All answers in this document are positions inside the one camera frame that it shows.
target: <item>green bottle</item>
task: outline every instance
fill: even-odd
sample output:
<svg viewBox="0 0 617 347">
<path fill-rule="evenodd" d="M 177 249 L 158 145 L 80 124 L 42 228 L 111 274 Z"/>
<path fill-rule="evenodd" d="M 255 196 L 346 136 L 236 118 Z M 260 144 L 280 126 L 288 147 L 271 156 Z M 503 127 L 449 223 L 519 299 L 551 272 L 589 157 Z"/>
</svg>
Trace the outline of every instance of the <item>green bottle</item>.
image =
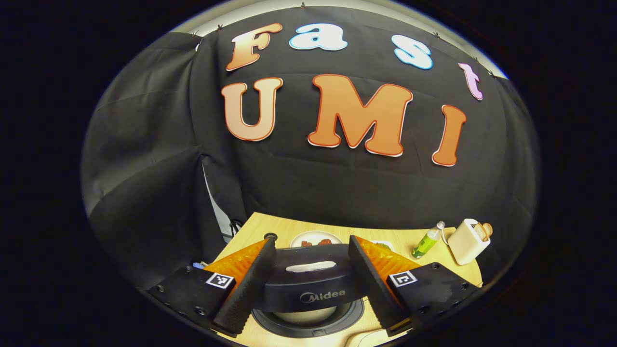
<svg viewBox="0 0 617 347">
<path fill-rule="evenodd" d="M 420 243 L 418 243 L 418 246 L 413 249 L 412 257 L 416 259 L 422 258 L 439 241 L 439 232 L 444 232 L 444 227 L 445 223 L 440 221 L 435 227 L 431 228 Z"/>
</svg>

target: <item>letter m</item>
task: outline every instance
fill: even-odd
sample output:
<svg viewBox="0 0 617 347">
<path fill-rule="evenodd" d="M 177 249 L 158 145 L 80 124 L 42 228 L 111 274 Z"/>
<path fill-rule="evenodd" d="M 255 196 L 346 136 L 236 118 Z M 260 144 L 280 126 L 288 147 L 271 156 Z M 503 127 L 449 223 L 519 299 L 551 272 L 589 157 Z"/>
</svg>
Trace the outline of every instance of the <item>letter m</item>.
<svg viewBox="0 0 617 347">
<path fill-rule="evenodd" d="M 349 147 L 356 148 L 374 124 L 373 136 L 364 144 L 366 150 L 392 157 L 403 154 L 400 136 L 405 108 L 413 98 L 409 90 L 385 84 L 363 105 L 346 76 L 317 75 L 313 84 L 321 90 L 321 99 L 317 128 L 308 136 L 310 144 L 330 148 L 338 146 L 341 143 L 341 137 L 335 132 L 338 119 Z"/>
</svg>

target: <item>orange soft gripper pad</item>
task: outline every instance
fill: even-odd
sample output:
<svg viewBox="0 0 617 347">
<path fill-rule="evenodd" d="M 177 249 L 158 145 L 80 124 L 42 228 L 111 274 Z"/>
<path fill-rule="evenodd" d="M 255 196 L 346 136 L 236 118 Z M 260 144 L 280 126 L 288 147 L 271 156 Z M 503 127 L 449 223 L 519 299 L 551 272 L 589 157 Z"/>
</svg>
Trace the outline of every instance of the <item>orange soft gripper pad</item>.
<svg viewBox="0 0 617 347">
<path fill-rule="evenodd" d="M 227 298 L 231 297 L 238 285 L 242 282 L 246 272 L 249 270 L 255 261 L 255 258 L 257 258 L 259 252 L 261 252 L 267 241 L 268 240 L 262 240 L 254 243 L 204 267 L 204 270 L 232 276 L 236 279 L 236 285 L 233 287 Z"/>
<path fill-rule="evenodd" d="M 406 257 L 401 256 L 400 254 L 396 254 L 395 252 L 380 247 L 371 241 L 357 236 L 355 238 L 358 240 L 360 247 L 362 247 L 362 250 L 364 250 L 364 253 L 373 264 L 373 267 L 379 274 L 381 280 L 384 282 L 384 285 L 388 288 L 390 294 L 392 294 L 392 297 L 396 299 L 394 293 L 386 283 L 388 275 L 416 269 L 417 267 L 420 267 L 420 265 L 407 259 Z"/>
</svg>

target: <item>black cloth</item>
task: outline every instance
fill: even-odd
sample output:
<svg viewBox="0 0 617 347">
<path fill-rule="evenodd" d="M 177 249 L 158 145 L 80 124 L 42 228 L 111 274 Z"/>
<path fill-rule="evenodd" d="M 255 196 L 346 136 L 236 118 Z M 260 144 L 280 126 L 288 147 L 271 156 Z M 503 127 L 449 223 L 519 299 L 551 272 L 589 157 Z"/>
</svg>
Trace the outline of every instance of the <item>black cloth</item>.
<svg viewBox="0 0 617 347">
<path fill-rule="evenodd" d="M 240 34 L 272 23 L 257 62 L 227 72 Z M 296 50 L 296 28 L 333 23 L 349 44 L 340 51 Z M 394 54 L 392 35 L 421 41 L 433 67 L 421 70 Z M 472 66 L 484 98 L 477 101 L 458 63 Z M 400 157 L 369 153 L 363 145 L 320 148 L 315 131 L 323 73 L 352 80 L 363 103 L 385 83 L 407 88 Z M 246 83 L 244 121 L 259 119 L 253 83 L 279 77 L 276 123 L 259 142 L 226 127 L 221 89 Z M 441 141 L 441 106 L 467 117 L 457 163 L 431 156 Z M 364 140 L 372 135 L 370 130 Z M 253 212 L 365 228 L 429 228 L 465 218 L 492 224 L 491 245 L 478 257 L 487 283 L 524 246 L 539 191 L 539 147 L 531 116 L 512 83 L 494 78 L 450 43 L 409 24 L 341 7 L 277 10 L 225 25 L 202 38 L 169 33 L 131 61 L 96 108 L 86 138 L 82 184 L 89 220 L 133 283 L 145 288 L 191 259 L 212 260 L 224 242 L 204 175 L 217 204 L 245 222 Z"/>
</svg>

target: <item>small sticker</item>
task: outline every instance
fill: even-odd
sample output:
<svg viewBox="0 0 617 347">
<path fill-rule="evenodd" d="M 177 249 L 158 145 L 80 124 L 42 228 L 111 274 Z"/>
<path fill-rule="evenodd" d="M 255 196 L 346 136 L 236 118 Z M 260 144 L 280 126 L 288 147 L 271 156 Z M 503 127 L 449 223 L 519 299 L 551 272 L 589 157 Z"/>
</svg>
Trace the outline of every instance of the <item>small sticker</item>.
<svg viewBox="0 0 617 347">
<path fill-rule="evenodd" d="M 413 282 L 417 282 L 418 279 L 415 278 L 411 272 L 405 271 L 399 274 L 390 275 L 390 279 L 394 283 L 396 287 L 408 285 Z"/>
<path fill-rule="evenodd" d="M 213 285 L 213 286 L 217 286 L 219 288 L 225 289 L 230 285 L 232 279 L 233 277 L 231 276 L 221 275 L 215 272 L 205 282 L 208 283 L 209 285 Z"/>
</svg>

